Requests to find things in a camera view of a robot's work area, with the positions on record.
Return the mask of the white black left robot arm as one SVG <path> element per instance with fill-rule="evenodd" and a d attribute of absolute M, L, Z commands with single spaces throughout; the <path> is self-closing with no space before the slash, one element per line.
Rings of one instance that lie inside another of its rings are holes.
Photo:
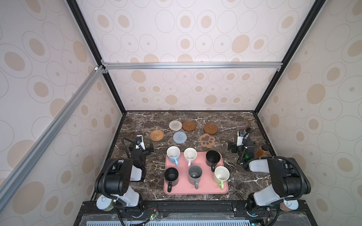
<path fill-rule="evenodd" d="M 154 152 L 153 144 L 146 147 L 142 135 L 136 140 L 121 138 L 127 158 L 108 159 L 96 178 L 94 190 L 101 194 L 102 202 L 120 208 L 142 209 L 142 197 L 131 187 L 131 182 L 140 182 L 146 176 L 146 157 Z"/>

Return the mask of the black mug lower left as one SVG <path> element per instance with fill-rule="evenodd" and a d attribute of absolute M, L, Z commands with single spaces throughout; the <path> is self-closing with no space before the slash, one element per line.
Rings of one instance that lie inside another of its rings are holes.
<path fill-rule="evenodd" d="M 164 177 L 166 180 L 167 192 L 170 193 L 172 188 L 179 182 L 179 172 L 176 168 L 167 168 Z"/>

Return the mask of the blue mug white inside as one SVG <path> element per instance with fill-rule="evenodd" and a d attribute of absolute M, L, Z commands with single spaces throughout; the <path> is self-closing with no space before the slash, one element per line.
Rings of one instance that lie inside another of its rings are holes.
<path fill-rule="evenodd" d="M 168 160 L 171 162 L 171 163 L 174 163 L 176 166 L 179 165 L 179 159 L 180 159 L 180 154 L 181 154 L 181 151 L 178 147 L 176 146 L 171 146 L 167 149 L 167 157 L 168 157 Z"/>

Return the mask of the light grey woven coaster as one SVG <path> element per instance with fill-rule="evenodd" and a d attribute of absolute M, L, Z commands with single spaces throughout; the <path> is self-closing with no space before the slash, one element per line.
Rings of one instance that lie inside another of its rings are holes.
<path fill-rule="evenodd" d="M 172 131 L 179 131 L 181 130 L 182 126 L 183 126 L 182 123 L 178 120 L 174 120 L 169 123 L 169 128 Z"/>

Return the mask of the white pink mug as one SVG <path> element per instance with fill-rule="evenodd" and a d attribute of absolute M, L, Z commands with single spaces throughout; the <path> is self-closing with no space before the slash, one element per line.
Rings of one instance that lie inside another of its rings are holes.
<path fill-rule="evenodd" d="M 190 167 L 196 161 L 197 155 L 198 153 L 194 148 L 185 149 L 184 158 L 188 164 L 188 167 Z"/>

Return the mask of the small amber bottle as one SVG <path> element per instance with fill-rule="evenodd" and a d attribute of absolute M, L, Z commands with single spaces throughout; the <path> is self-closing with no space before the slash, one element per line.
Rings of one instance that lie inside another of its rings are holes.
<path fill-rule="evenodd" d="M 269 154 L 270 146 L 267 144 L 262 145 L 259 150 L 255 153 L 255 157 L 264 157 Z"/>

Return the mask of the grey mug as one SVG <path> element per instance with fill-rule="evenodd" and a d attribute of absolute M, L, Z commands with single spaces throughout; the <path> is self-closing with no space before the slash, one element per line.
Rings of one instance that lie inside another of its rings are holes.
<path fill-rule="evenodd" d="M 195 189 L 199 189 L 199 184 L 201 181 L 203 171 L 202 168 L 198 165 L 192 165 L 188 170 L 188 182 L 195 187 Z"/>

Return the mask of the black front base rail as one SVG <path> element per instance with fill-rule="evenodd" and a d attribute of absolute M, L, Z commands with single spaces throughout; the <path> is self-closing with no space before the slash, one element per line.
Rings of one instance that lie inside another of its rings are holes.
<path fill-rule="evenodd" d="M 235 201 L 147 201 L 143 212 L 120 208 L 101 211 L 93 201 L 84 202 L 76 226 L 316 226 L 304 200 L 295 211 L 276 206 L 247 211 L 245 202 Z"/>

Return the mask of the light green mug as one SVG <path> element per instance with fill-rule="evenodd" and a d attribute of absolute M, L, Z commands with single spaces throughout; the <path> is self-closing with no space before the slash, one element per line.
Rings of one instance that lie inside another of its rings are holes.
<path fill-rule="evenodd" d="M 215 168 L 214 172 L 214 182 L 220 187 L 220 189 L 224 190 L 225 184 L 230 177 L 229 170 L 224 166 L 218 166 Z"/>

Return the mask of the pink rectangular tray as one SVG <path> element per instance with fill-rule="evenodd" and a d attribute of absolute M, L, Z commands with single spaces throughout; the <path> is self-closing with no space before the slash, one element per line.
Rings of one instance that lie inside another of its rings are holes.
<path fill-rule="evenodd" d="M 195 162 L 189 166 L 181 153 L 178 161 L 179 165 L 175 165 L 168 157 L 165 159 L 165 169 L 175 168 L 179 173 L 177 185 L 173 185 L 171 191 L 168 190 L 169 182 L 164 180 L 164 192 L 167 195 L 208 195 L 208 194 L 226 194 L 229 192 L 228 182 L 224 182 L 224 187 L 221 188 L 219 183 L 214 181 L 215 173 L 206 164 L 207 152 L 198 152 Z M 202 170 L 200 178 L 195 178 L 197 173 L 192 173 L 189 176 L 189 169 L 194 165 L 199 166 Z"/>

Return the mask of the woven tan round coaster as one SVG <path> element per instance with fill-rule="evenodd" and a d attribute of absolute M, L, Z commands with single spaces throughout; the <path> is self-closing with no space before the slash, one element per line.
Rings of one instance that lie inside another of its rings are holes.
<path fill-rule="evenodd" d="M 150 139 L 152 141 L 161 141 L 164 137 L 164 132 L 162 130 L 154 130 L 150 133 Z"/>

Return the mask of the brown paw shaped coaster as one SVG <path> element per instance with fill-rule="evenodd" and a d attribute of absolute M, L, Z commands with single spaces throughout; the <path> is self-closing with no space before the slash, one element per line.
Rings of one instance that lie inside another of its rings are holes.
<path fill-rule="evenodd" d="M 199 137 L 199 141 L 202 147 L 213 148 L 216 145 L 216 139 L 209 134 L 204 134 Z"/>

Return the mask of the blue grey round coaster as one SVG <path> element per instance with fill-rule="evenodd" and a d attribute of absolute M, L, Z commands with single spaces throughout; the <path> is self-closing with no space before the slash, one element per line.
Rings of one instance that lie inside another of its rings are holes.
<path fill-rule="evenodd" d="M 186 140 L 187 140 L 187 135 L 184 132 L 179 131 L 173 135 L 173 141 L 176 144 L 184 144 Z"/>

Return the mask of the black mug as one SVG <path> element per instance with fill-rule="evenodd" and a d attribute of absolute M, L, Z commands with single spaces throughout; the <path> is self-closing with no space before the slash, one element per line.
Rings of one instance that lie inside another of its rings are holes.
<path fill-rule="evenodd" d="M 167 192 L 170 193 L 172 188 L 179 182 L 179 172 L 176 168 L 167 168 L 164 177 L 166 180 Z"/>
<path fill-rule="evenodd" d="M 210 150 L 206 153 L 206 164 L 211 168 L 212 172 L 215 172 L 216 166 L 221 160 L 221 155 L 219 152 Z"/>

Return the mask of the black mug upper right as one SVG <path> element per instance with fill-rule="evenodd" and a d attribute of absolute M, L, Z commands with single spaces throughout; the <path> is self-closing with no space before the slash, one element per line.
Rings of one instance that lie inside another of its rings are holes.
<path fill-rule="evenodd" d="M 221 160 L 221 155 L 219 152 L 210 150 L 206 153 L 206 164 L 211 168 L 212 172 L 215 172 L 216 166 Z"/>

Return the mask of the horizontal aluminium bar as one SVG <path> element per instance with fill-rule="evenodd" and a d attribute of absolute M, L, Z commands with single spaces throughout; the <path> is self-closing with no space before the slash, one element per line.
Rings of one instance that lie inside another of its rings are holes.
<path fill-rule="evenodd" d="M 156 70 L 156 69 L 253 69 L 253 68 L 274 68 L 280 69 L 282 62 L 261 61 L 261 62 L 188 62 L 188 63 L 108 63 L 105 62 L 96 69 L 108 70 Z"/>

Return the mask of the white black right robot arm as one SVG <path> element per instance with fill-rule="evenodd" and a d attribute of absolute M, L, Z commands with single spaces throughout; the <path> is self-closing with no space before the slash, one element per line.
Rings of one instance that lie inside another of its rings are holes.
<path fill-rule="evenodd" d="M 229 141 L 227 150 L 238 154 L 237 163 L 245 170 L 269 174 L 271 184 L 251 193 L 245 208 L 251 211 L 256 207 L 274 206 L 309 194 L 312 186 L 297 161 L 292 157 L 257 157 L 254 153 L 255 142 L 250 139 L 252 133 L 250 127 L 237 132 L 237 141 Z"/>

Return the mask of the diagonal aluminium bar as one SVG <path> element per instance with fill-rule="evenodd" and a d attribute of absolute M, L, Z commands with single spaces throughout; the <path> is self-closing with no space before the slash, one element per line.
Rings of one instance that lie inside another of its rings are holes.
<path fill-rule="evenodd" d="M 71 97 L 64 108 L 56 116 L 53 122 L 48 126 L 44 133 L 30 148 L 29 152 L 23 157 L 16 168 L 11 172 L 9 177 L 1 186 L 1 211 L 8 205 L 11 198 L 19 189 L 21 184 L 27 178 L 29 173 L 38 163 L 39 159 L 48 149 L 52 141 L 58 135 L 68 119 L 72 116 L 73 112 L 82 102 L 92 85 L 96 82 L 98 77 L 102 75 L 105 66 L 97 66 L 97 70 L 94 70 L 88 78 L 84 81 L 77 92 Z"/>

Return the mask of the brown wooden coaster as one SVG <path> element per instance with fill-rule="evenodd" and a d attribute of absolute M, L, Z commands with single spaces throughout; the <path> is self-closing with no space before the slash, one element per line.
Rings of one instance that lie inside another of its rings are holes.
<path fill-rule="evenodd" d="M 196 123 L 194 121 L 184 121 L 182 123 L 182 129 L 184 131 L 190 132 L 190 131 L 194 131 L 196 128 Z"/>
<path fill-rule="evenodd" d="M 204 126 L 204 132 L 209 135 L 214 135 L 218 132 L 218 127 L 213 123 L 208 123 Z"/>

